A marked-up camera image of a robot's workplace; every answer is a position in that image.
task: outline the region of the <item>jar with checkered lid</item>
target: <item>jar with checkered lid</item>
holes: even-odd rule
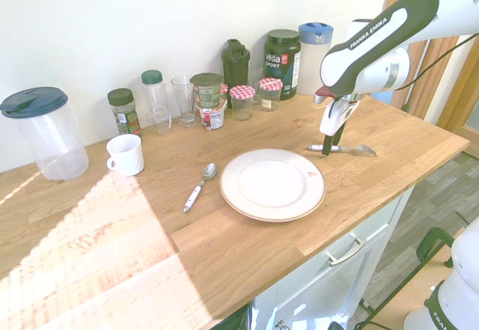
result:
[[[221,86],[221,96],[220,96],[220,99],[222,100],[228,100],[228,90],[230,89],[228,87],[228,85],[226,83],[222,83],[222,86]]]
[[[248,120],[253,116],[253,97],[256,91],[248,85],[237,85],[230,89],[233,118]]]
[[[275,111],[278,109],[279,97],[283,82],[276,78],[260,80],[260,107],[263,111]]]

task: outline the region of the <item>white plate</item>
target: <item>white plate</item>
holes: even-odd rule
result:
[[[305,157],[282,149],[241,154],[223,170],[223,198],[238,212],[263,221],[291,221],[315,210],[326,185]]]

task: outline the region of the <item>fork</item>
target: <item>fork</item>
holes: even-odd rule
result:
[[[307,146],[308,150],[311,150],[313,152],[321,152],[323,151],[323,146],[322,145],[308,145]],[[357,147],[340,147],[338,145],[333,145],[331,147],[332,152],[350,152],[351,150],[357,150],[359,152],[366,152],[369,154],[372,154],[374,156],[377,156],[376,152],[369,148],[367,145],[361,144],[358,145]]]

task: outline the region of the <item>spoon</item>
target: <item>spoon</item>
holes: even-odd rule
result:
[[[207,165],[207,167],[203,170],[203,180],[201,183],[199,183],[193,193],[189,196],[188,200],[186,201],[185,207],[183,208],[183,211],[185,213],[189,212],[189,210],[192,208],[193,203],[195,202],[196,198],[200,194],[201,188],[203,188],[203,184],[205,180],[210,180],[213,179],[213,177],[216,175],[216,164],[215,163],[210,163]]]

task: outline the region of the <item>green bottle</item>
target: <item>green bottle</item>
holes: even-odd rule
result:
[[[228,47],[222,50],[223,75],[229,89],[248,84],[249,51],[238,40],[228,40]],[[228,108],[231,97],[228,92]]]

